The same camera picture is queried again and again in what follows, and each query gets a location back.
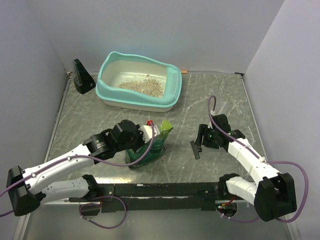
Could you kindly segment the black bag clip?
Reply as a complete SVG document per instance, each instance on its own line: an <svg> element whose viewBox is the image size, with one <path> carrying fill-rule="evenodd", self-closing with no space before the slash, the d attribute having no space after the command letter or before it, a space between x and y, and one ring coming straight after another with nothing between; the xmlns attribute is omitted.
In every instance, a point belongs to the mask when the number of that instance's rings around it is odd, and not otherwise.
<svg viewBox="0 0 320 240"><path fill-rule="evenodd" d="M194 154L194 158L198 160L200 158L200 153L202 152L201 146L196 145L195 141L190 141L190 145Z"/></svg>

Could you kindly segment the green litter bag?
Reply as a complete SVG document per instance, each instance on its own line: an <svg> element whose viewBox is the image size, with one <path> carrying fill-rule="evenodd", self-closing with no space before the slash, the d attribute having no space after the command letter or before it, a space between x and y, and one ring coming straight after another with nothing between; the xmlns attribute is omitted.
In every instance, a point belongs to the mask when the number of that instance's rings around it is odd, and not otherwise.
<svg viewBox="0 0 320 240"><path fill-rule="evenodd" d="M155 137L154 142L148 151L148 153L144 156L142 160L140 160L138 163L130 165L130 169L136 169L142 166L145 166L147 164L150 164L157 160L160 156L162 156L165 152L165 141L170 134L170 132L173 130L173 125L168 120L163 120L160 127L155 126L156 130L158 130L159 135ZM139 148L136 152L134 152L131 149L128 149L125 151L125 163L130 164L138 160L148 149L149 142L146 143L144 146Z"/></svg>

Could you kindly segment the clear plastic scoop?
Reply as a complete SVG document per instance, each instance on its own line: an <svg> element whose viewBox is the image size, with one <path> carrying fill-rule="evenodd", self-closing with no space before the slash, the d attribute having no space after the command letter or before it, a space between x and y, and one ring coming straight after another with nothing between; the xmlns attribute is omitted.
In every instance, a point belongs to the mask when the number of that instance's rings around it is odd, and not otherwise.
<svg viewBox="0 0 320 240"><path fill-rule="evenodd" d="M228 115L228 103L227 102L223 102L220 104L219 106L219 110L218 110L218 114L225 114L226 116Z"/></svg>

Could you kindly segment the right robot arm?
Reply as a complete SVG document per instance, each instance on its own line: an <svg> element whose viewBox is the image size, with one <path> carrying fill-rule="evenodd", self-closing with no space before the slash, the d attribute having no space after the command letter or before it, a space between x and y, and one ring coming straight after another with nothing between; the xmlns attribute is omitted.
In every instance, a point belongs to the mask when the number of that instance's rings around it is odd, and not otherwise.
<svg viewBox="0 0 320 240"><path fill-rule="evenodd" d="M195 159L199 159L203 147L223 148L252 178L249 182L237 173L223 175L218 181L220 197L230 199L235 196L246 200L265 222L295 212L297 200L293 177L267 163L240 130L231 129L225 114L211 111L209 117L210 123L201 123L196 140L190 142Z"/></svg>

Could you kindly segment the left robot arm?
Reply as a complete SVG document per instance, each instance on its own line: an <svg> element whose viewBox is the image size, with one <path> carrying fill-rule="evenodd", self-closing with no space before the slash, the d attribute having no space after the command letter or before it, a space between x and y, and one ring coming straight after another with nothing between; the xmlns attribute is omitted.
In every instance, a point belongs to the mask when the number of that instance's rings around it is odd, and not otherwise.
<svg viewBox="0 0 320 240"><path fill-rule="evenodd" d="M99 188L93 176L85 175L68 181L59 181L59 178L98 163L115 166L116 163L110 159L116 153L151 146L157 134L153 124L139 125L125 119L46 163L26 169L20 166L11 168L4 190L11 202L11 212L17 217L24 216L43 203L68 197L95 200Z"/></svg>

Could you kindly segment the teal and white litter box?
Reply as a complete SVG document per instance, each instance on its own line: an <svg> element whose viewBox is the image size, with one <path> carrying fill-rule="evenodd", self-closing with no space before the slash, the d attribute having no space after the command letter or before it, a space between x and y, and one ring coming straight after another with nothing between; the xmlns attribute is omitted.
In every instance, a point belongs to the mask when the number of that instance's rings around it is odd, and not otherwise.
<svg viewBox="0 0 320 240"><path fill-rule="evenodd" d="M96 95L109 106L160 113L172 109L181 90L178 67L117 51L103 62L95 87Z"/></svg>

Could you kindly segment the pile of beige litter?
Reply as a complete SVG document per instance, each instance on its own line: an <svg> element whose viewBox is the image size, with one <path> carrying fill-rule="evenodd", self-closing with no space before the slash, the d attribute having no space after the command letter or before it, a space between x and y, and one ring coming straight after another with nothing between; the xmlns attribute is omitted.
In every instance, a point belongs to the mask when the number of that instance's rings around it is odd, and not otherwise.
<svg viewBox="0 0 320 240"><path fill-rule="evenodd" d="M135 91L150 97L162 98L165 92L166 81L161 77L150 74L128 75L117 87Z"/></svg>

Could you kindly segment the black triangular stand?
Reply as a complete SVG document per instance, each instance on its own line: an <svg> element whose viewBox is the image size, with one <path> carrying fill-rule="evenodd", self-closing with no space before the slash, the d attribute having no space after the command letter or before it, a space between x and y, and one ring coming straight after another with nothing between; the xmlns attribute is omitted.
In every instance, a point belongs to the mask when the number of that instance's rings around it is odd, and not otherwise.
<svg viewBox="0 0 320 240"><path fill-rule="evenodd" d="M75 89L82 95L96 87L96 82L83 66L79 59L74 59L73 63L73 82Z"/></svg>

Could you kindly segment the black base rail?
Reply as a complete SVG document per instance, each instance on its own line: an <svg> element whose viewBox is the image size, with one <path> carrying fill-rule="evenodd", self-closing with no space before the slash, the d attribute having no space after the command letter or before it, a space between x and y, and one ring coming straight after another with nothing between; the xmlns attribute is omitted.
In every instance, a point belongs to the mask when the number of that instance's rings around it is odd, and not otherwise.
<svg viewBox="0 0 320 240"><path fill-rule="evenodd" d="M200 209L215 211L220 203L232 200L229 193L220 194L217 182L189 183L109 183L98 185L97 197L120 198L128 211Z"/></svg>

